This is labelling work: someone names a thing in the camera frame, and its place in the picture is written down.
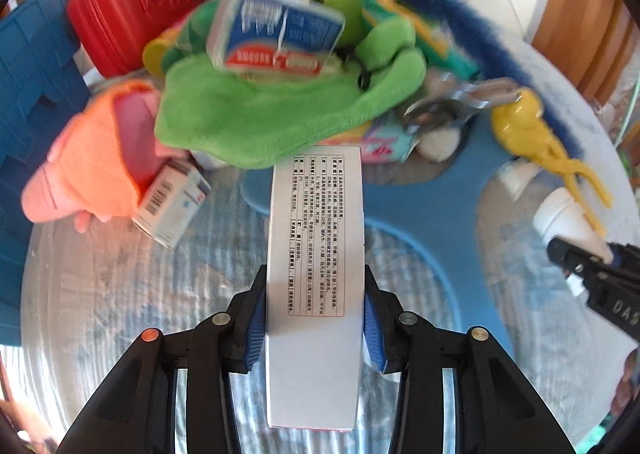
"patrick star plush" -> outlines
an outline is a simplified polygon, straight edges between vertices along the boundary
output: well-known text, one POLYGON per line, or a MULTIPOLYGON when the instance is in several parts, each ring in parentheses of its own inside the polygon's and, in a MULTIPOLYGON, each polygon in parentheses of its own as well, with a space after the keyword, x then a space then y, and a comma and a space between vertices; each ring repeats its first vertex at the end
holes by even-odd
POLYGON ((135 214, 166 160, 187 156, 156 140, 159 101, 151 84, 130 80, 69 120, 22 191, 27 218, 43 223, 76 214, 76 230, 84 233, 92 214, 103 222, 135 214))

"white ball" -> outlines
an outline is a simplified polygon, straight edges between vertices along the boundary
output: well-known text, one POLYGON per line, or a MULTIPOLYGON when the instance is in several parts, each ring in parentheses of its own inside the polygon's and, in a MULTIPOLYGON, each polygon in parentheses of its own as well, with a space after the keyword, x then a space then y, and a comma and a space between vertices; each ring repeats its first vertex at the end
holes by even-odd
POLYGON ((423 158, 440 162, 450 158, 459 144, 460 128, 444 127, 421 134, 415 148, 423 158))

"person's hand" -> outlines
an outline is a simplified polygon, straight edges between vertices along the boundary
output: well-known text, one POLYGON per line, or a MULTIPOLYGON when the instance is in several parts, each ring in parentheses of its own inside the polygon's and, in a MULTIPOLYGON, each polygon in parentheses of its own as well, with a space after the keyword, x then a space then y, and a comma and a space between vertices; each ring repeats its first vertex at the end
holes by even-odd
POLYGON ((631 351, 625 361, 625 369, 620 379, 620 383, 616 388, 616 395, 611 402, 611 414, 614 418, 617 418, 625 410, 627 404, 632 398, 638 397, 638 390, 634 390, 634 386, 631 383, 631 378, 636 372, 636 361, 638 358, 638 350, 631 351))
POLYGON ((25 404, 0 400, 0 409, 11 420, 15 429, 23 430, 29 435, 31 442, 40 444, 47 438, 51 438, 49 425, 37 412, 25 404))

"metal bolt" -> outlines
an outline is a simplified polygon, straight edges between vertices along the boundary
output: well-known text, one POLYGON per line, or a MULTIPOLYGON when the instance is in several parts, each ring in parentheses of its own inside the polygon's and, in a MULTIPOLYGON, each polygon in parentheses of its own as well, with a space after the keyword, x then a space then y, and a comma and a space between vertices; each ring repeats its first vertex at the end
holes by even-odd
POLYGON ((471 336, 479 341, 485 341, 489 338, 489 332, 484 328, 473 328, 471 336))
POLYGON ((216 313, 211 321, 216 325, 216 326, 224 326, 225 324, 229 324, 231 322, 231 315, 229 315, 229 313, 225 313, 225 312, 220 312, 220 313, 216 313))
POLYGON ((156 328, 148 328, 142 332, 142 339, 145 342, 153 342, 160 336, 160 332, 156 328))
POLYGON ((416 322, 418 322, 418 317, 415 316, 415 313, 411 313, 410 311, 405 311, 401 313, 398 317, 398 320, 402 324, 406 324, 407 326, 413 326, 416 322))

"long white box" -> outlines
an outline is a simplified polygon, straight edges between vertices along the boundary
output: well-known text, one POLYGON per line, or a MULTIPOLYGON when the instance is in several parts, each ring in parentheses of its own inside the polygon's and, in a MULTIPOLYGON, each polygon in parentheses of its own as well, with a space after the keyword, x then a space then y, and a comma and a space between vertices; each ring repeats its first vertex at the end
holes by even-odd
POLYGON ((348 431, 358 410, 364 215, 357 147, 277 164, 267 263, 267 420, 348 431))

